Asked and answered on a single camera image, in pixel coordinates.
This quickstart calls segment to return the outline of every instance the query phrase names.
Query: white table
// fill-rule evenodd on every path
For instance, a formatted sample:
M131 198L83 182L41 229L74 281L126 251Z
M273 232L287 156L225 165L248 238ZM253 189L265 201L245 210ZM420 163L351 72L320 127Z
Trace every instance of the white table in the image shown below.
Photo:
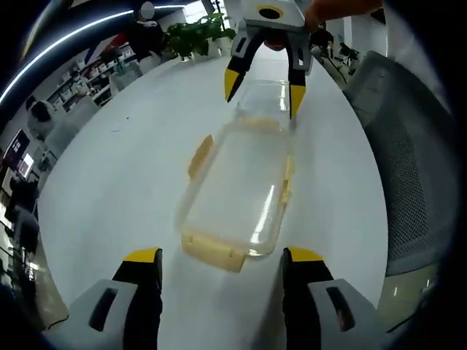
M258 60L248 77L284 74L277 62ZM67 305L112 278L129 252L163 248L160 349L284 349L281 286L274 281L288 245L323 254L334 278L348 280L375 306L382 290L387 221L377 165L355 113L317 63L297 116L293 197L277 248L248 260L240 274L182 252L174 213L188 165L236 106L224 101L227 63L171 61L135 81L77 135L39 199L48 265Z

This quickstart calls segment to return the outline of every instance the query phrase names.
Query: gray office chair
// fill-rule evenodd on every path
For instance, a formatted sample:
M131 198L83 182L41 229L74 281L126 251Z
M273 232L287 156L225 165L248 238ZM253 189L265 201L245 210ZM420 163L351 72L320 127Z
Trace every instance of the gray office chair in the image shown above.
M382 180L389 229L386 275L437 263L460 209L454 117L415 75L376 52L366 55L344 94Z

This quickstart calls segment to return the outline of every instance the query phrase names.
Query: white wall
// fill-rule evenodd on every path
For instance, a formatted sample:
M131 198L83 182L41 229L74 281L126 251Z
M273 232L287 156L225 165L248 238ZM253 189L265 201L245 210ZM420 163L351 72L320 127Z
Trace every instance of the white wall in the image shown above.
M370 15L352 16L350 22L346 24L345 42L348 46L364 55L370 50L386 55L387 29L385 25Z
M159 21L159 25L161 28L166 31L169 26L175 23L185 23L185 14L183 13L183 9L179 9L178 11L175 11L171 15L168 15L164 18L161 18Z

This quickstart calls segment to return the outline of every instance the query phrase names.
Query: led strip light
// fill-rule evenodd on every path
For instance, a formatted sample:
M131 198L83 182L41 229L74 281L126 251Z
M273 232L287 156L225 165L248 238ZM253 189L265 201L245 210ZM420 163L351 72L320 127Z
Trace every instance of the led strip light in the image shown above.
M154 6L154 9L184 9L185 5L162 5L162 6ZM103 23L107 20L111 20L113 18L118 18L121 16L129 15L133 13L133 10L125 11L125 12L120 12L116 13L115 15L110 15L104 18L101 18L100 20L95 20L94 22L91 22L87 24L86 26L83 26L81 28L78 28L71 33L65 35L64 37L60 38L53 44L51 44L49 47L47 47L44 51L42 51L40 54L38 54L34 59L29 62L21 71L16 75L16 77L11 81L11 83L8 84L7 88L5 91L1 94L0 96L0 104L3 103L3 100L7 97L8 93L13 89L13 87L16 85L16 83L21 79L21 77L29 70L31 67L36 64L42 57L44 57L46 54L48 54L51 50L56 48L58 45L60 45L62 42L65 42L66 40L70 39L71 37L75 36L76 34L85 31L86 29L90 27L94 27L98 25L99 23Z

